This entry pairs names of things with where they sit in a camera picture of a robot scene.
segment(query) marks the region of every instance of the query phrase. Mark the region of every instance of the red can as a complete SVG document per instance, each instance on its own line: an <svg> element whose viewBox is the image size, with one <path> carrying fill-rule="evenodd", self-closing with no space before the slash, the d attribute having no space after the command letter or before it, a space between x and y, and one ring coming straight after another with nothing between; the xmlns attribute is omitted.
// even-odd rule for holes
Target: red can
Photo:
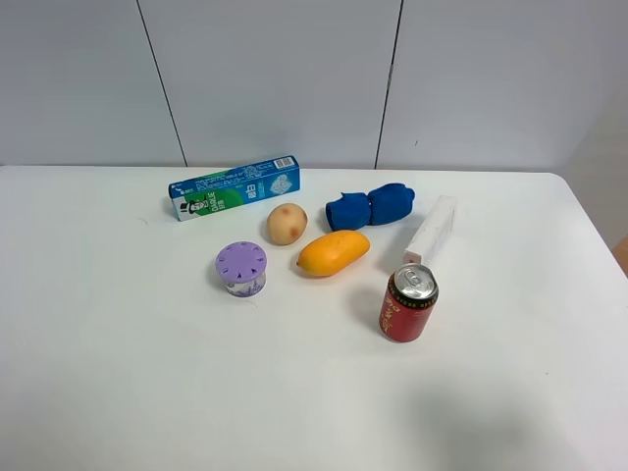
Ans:
<svg viewBox="0 0 628 471"><path fill-rule="evenodd" d="M395 341L418 339L438 298L439 286L429 268L403 265L389 278L380 313L382 332Z"/></svg>

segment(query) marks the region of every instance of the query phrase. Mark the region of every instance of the blue plush toy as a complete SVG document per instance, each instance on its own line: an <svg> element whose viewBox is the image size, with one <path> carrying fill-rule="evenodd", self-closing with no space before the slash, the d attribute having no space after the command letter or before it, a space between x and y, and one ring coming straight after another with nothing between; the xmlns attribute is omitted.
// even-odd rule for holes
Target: blue plush toy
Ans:
<svg viewBox="0 0 628 471"><path fill-rule="evenodd" d="M412 212L414 191L403 183L389 183L364 193L342 193L338 201L327 203L325 212L332 231L356 230L366 225L380 226L405 218Z"/></svg>

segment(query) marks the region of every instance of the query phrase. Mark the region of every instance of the white rectangular block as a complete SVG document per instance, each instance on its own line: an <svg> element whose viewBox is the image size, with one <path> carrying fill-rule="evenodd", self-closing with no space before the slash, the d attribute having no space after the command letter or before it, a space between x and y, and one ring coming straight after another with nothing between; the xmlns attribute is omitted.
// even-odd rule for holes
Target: white rectangular block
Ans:
<svg viewBox="0 0 628 471"><path fill-rule="evenodd" d="M439 196L403 254L403 263L421 263L427 267L453 228L455 208L458 204L452 196Z"/></svg>

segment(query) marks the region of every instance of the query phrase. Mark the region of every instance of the toothpaste box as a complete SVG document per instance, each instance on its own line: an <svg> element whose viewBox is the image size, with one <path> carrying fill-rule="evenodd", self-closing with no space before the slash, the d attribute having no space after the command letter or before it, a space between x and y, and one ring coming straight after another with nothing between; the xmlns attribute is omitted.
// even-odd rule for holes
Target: toothpaste box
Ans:
<svg viewBox="0 0 628 471"><path fill-rule="evenodd" d="M179 220L187 221L298 189L298 162L289 155L171 183L168 194Z"/></svg>

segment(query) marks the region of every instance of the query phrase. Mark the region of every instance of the mango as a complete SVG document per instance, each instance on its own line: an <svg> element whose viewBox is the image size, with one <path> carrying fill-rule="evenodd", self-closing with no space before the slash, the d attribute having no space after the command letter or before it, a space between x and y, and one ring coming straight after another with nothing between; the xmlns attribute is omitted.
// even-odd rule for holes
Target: mango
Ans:
<svg viewBox="0 0 628 471"><path fill-rule="evenodd" d="M336 231L310 242L296 265L314 277L335 275L371 248L371 242L357 231Z"/></svg>

